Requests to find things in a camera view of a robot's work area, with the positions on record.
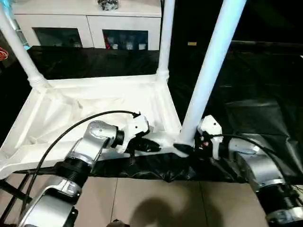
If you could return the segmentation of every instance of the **white pole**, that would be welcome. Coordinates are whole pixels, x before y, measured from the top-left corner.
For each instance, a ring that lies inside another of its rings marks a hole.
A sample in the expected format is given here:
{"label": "white pole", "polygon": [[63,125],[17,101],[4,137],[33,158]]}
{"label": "white pole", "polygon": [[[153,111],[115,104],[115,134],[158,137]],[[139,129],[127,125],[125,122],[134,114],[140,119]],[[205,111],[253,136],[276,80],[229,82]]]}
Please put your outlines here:
{"label": "white pole", "polygon": [[39,90],[40,88],[50,87],[47,80],[38,71],[32,59],[29,57],[27,51],[24,49],[17,33],[11,27],[4,11],[2,4],[0,4],[0,29],[4,34],[15,56],[18,58],[25,73],[28,76],[28,81],[33,88]]}
{"label": "white pole", "polygon": [[174,20],[175,0],[165,0],[160,43],[159,65],[157,75],[161,78],[169,78],[169,52]]}
{"label": "white pole", "polygon": [[193,145],[194,135],[222,67],[246,0],[224,0],[183,122],[178,143]]}

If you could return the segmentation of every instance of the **floor tile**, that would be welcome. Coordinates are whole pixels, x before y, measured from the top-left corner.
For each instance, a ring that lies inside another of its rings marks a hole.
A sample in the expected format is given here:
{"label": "floor tile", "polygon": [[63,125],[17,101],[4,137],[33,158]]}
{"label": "floor tile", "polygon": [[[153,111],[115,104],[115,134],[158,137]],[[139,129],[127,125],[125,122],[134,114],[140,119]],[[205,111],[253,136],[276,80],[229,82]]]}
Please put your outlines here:
{"label": "floor tile", "polygon": [[106,227],[112,214],[116,178],[90,177],[76,205],[79,211],[75,227]]}
{"label": "floor tile", "polygon": [[201,182],[208,226],[267,227],[265,213],[248,184]]}
{"label": "floor tile", "polygon": [[199,182],[118,179],[112,220],[131,227],[206,227]]}
{"label": "floor tile", "polygon": [[[12,186],[18,188],[21,181],[23,180],[24,176],[25,175],[23,175],[23,174],[11,174],[9,176],[9,178],[7,179],[7,182],[9,184],[11,184]],[[48,175],[43,175],[43,176],[37,177],[34,187],[30,194],[32,197],[37,194],[37,192],[44,185],[44,183],[46,182],[48,177],[49,177]],[[27,181],[27,184],[25,185],[23,192],[26,192],[30,179],[31,179],[31,177]],[[0,204],[1,204],[0,205],[0,215],[2,215],[2,213],[4,212],[6,206],[8,205],[11,198],[12,198],[12,196],[10,194],[1,190],[1,192],[0,192]],[[18,222],[20,211],[21,211],[21,206],[22,206],[22,201],[16,200],[15,205],[13,206],[11,212],[9,213],[5,223],[16,224]]]}

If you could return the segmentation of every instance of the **black cloth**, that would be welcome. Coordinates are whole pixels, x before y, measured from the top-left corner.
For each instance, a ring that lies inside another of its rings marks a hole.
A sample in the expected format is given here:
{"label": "black cloth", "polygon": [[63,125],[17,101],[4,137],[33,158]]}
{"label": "black cloth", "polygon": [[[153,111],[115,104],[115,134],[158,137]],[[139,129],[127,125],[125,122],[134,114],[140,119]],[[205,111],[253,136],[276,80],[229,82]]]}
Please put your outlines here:
{"label": "black cloth", "polygon": [[[157,51],[59,47],[33,47],[29,53],[47,79],[153,74],[159,55]],[[277,162],[292,183],[303,183],[303,59],[299,53],[303,54],[302,50],[267,52],[232,47],[205,111],[216,118],[224,133],[261,135],[276,152]],[[169,89],[181,121],[204,54],[195,48],[171,50]],[[17,62],[1,74],[1,97],[6,111],[1,118],[0,143],[31,90],[26,78]],[[216,162],[173,154],[98,162],[92,175],[243,182],[225,159]]]}

